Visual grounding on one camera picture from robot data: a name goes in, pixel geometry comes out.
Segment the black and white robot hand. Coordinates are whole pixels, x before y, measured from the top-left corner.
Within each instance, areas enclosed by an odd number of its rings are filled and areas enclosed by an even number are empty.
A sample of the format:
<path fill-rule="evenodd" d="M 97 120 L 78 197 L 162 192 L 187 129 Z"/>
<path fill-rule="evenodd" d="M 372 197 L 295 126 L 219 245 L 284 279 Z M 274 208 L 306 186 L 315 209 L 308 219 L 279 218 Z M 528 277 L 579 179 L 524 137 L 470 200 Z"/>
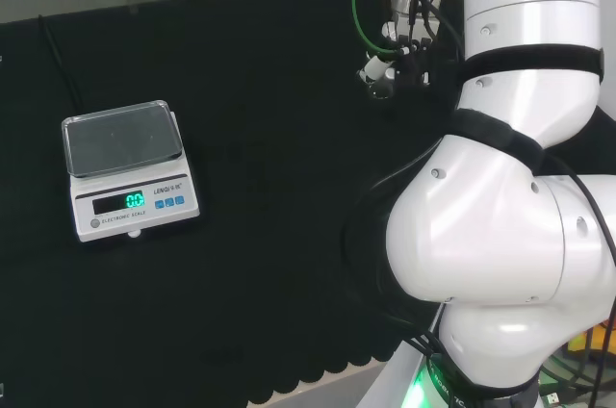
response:
<path fill-rule="evenodd" d="M 356 78 L 378 100 L 402 90 L 428 90 L 462 60 L 436 0 L 350 0 L 364 50 Z"/>

